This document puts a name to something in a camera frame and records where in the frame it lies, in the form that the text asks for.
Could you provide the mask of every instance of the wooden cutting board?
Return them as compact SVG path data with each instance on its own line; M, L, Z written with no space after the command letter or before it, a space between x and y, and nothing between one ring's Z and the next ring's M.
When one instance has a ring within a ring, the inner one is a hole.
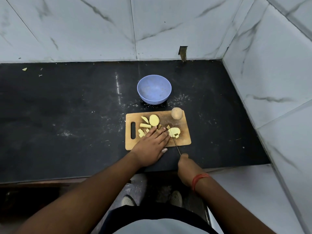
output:
M140 123L146 122L141 118L141 116L149 119L150 115L155 114L159 117L160 124L162 126L169 125L170 127L178 127L181 130L180 136L176 139L178 146L191 144L191 137L188 131L188 125L186 123L185 113L183 111L183 117L180 120L175 120L171 116L171 111L160 111L160 112L141 112L141 113L129 113L126 114L126 150L131 150L134 145L140 140L138 136L138 129L140 129ZM135 122L135 138L131 139L131 123ZM175 146L173 138L170 138L166 147Z

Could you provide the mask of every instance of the hand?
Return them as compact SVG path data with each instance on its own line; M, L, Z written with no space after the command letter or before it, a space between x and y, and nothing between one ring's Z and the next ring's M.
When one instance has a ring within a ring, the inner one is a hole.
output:
M136 157L141 167L154 164L168 150L164 147L170 139L169 133L166 131L165 127L158 131L156 131L156 129L157 126L150 129L130 152Z
M192 159L188 158L187 153L183 153L177 164L177 175L181 179L184 185L191 186L193 178L201 173L205 173L200 166L198 166Z

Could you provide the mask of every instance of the plastic bowl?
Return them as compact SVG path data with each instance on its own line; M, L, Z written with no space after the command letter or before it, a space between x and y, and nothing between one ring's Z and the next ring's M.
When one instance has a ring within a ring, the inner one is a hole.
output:
M157 105L167 100L171 93L171 84L165 77L151 74L138 82L137 90L144 102Z

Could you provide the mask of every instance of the white shoe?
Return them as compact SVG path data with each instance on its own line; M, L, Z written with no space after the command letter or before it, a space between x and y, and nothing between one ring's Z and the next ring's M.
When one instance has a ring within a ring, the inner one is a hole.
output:
M124 205L136 206L136 203L129 195L125 195L121 201L121 206Z
M178 207L182 207L182 196L180 192L174 191L169 197L169 203Z

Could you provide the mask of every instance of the red thread bracelet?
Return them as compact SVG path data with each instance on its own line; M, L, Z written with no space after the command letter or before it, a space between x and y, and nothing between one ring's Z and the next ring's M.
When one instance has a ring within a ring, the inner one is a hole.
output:
M202 174L198 174L193 178L192 181L192 190L195 191L195 186L197 184L197 181L199 181L199 179L202 179L204 177L210 177L208 173L202 173Z

